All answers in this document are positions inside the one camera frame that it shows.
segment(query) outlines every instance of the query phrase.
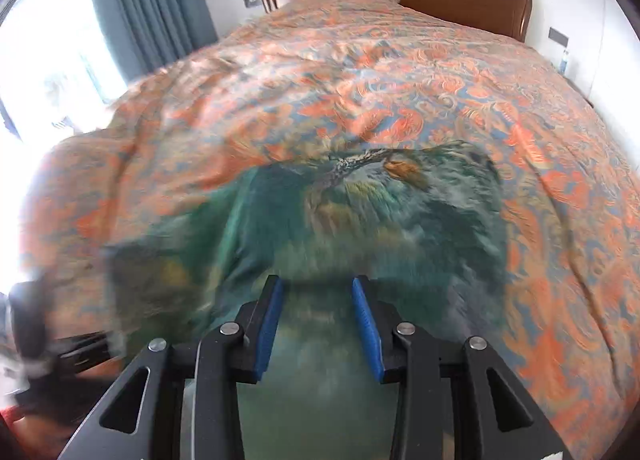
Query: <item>patterned duvet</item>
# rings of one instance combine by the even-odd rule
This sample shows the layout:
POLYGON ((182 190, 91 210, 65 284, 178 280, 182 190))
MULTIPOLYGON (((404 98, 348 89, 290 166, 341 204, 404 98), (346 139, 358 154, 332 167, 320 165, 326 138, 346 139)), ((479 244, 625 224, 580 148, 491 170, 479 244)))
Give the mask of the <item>patterned duvet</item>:
POLYGON ((502 183, 494 346, 575 458, 598 458, 640 394, 638 183, 591 107, 513 39, 396 0, 294 0, 145 78, 107 129, 56 147, 25 205, 24 265, 53 271, 57 336, 112 328, 105 244, 249 168, 454 140, 502 183))

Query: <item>window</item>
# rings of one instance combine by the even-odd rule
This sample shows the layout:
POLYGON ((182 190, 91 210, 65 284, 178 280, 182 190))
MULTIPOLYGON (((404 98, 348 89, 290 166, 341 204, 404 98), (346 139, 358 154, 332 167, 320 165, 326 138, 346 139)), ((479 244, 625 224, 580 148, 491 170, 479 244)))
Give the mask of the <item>window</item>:
POLYGON ((75 133, 105 126, 126 91, 91 0, 17 0, 0 24, 0 291, 18 281, 17 215, 42 155, 75 133))

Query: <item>teal blanket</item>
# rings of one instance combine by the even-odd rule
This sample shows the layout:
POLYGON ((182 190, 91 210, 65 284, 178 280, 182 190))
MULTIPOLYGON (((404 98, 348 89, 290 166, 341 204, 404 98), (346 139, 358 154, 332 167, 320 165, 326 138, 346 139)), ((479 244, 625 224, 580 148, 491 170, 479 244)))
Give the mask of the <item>teal blanket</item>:
POLYGON ((368 275, 437 337, 491 340, 504 323, 500 206, 494 165, 464 142, 251 169, 111 247, 127 353, 158 336, 199 339, 277 274, 288 290, 270 367, 239 387, 247 458, 382 459, 397 393, 368 371, 351 280, 368 275))

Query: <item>wall switch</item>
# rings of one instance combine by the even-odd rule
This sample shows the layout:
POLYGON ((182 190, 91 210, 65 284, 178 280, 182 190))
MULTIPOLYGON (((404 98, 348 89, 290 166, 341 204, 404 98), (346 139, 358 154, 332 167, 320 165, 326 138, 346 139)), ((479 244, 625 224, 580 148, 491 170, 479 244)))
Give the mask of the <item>wall switch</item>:
POLYGON ((569 38, 565 36, 562 32, 558 32, 553 27, 549 29, 549 39, 551 41, 555 41, 561 46, 564 46, 565 48, 569 44, 569 38))
POLYGON ((262 0, 244 0, 245 8, 260 7, 261 5, 262 5, 262 0))

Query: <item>teal curtain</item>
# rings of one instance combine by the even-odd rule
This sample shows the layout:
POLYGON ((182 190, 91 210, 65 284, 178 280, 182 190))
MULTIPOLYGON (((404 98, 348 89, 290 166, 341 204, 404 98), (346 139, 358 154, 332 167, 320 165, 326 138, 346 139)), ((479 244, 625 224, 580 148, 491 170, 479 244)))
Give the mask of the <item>teal curtain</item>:
POLYGON ((218 40, 205 0, 92 0, 127 82, 218 40))

